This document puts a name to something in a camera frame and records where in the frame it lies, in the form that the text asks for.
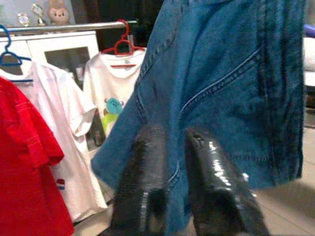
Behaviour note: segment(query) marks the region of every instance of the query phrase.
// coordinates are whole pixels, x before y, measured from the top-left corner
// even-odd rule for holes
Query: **blue denim fabric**
[[[168,133],[168,232],[189,220],[184,131],[202,126],[252,188],[301,176],[303,0],[165,0],[134,93],[92,160],[117,188],[143,124]]]

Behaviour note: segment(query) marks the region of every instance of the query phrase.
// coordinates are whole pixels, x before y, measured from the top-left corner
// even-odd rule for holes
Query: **wall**
[[[71,0],[63,1],[70,11],[70,23],[75,24]],[[19,13],[26,13],[30,18],[30,26],[37,26],[37,16],[31,10],[33,3],[37,3],[43,7],[43,19],[50,24],[51,20],[47,16],[49,0],[0,0],[0,5],[3,5],[2,11],[0,12],[0,14],[2,14],[2,16],[0,15],[0,24],[4,24],[7,27],[20,27],[22,25],[19,23],[17,15]]]

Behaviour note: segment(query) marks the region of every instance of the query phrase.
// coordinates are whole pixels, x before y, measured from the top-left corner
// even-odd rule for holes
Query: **clothing rack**
[[[137,24],[137,21],[128,21],[129,24]],[[41,27],[19,27],[8,28],[10,34],[27,35],[27,34],[43,34],[48,32],[69,32],[69,31],[87,31],[87,30],[107,30],[120,29],[126,26],[122,22],[104,22],[89,23],[66,26],[41,26]]]

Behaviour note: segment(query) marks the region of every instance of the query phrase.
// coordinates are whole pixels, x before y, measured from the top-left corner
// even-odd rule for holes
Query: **clothes hanger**
[[[22,60],[31,61],[32,60],[31,58],[20,57],[20,56],[16,55],[14,52],[9,51],[9,47],[11,46],[11,43],[12,43],[10,33],[6,29],[6,27],[3,25],[0,25],[0,29],[2,29],[5,32],[6,37],[8,39],[8,44],[5,45],[4,52],[0,55],[0,65],[2,65],[2,66],[20,66],[23,63]],[[11,62],[11,63],[3,62],[3,59],[5,56],[12,56],[17,60],[17,62]],[[10,81],[11,82],[33,82],[33,80],[10,80]]]
[[[114,46],[114,47],[105,49],[105,50],[103,50],[101,53],[102,53],[102,54],[106,54],[106,53],[108,53],[108,52],[114,51],[114,54],[115,54],[115,55],[133,55],[133,53],[134,53],[136,50],[145,51],[144,48],[136,47],[136,46],[133,45],[132,42],[130,42],[129,40],[127,40],[127,37],[128,37],[128,35],[129,35],[129,32],[130,32],[130,27],[129,27],[128,22],[125,21],[125,20],[122,20],[122,19],[119,19],[118,21],[124,23],[124,25],[126,26],[126,32],[121,36],[121,39],[118,40],[118,41],[115,43],[115,46]],[[122,44],[122,43],[127,43],[127,44],[129,45],[129,48],[130,48],[130,52],[129,52],[129,53],[120,53],[120,52],[118,52],[118,46],[119,46],[120,44]],[[111,65],[111,67],[115,67],[115,68],[134,67],[134,66],[136,66],[136,64]]]

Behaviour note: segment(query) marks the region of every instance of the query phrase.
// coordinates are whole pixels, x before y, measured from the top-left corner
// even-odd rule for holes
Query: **cartoon character print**
[[[102,125],[105,135],[108,137],[119,114],[123,111],[123,105],[125,103],[123,101],[120,102],[116,98],[105,99],[104,102],[106,103],[106,109],[103,111],[104,117],[102,118]]]

